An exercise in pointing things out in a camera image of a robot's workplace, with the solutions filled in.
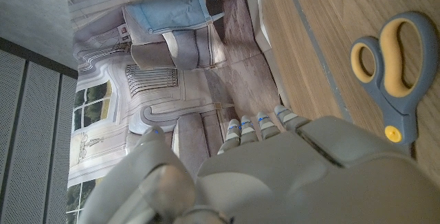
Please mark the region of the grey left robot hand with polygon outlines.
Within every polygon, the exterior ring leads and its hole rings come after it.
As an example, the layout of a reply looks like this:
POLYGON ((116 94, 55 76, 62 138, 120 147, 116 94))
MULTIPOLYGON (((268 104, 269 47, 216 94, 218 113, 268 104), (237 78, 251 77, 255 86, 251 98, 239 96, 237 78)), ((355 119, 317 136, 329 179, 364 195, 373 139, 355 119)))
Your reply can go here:
POLYGON ((438 223, 439 187, 396 146, 336 117, 282 105, 232 120, 197 175, 158 126, 89 195, 80 223, 438 223))

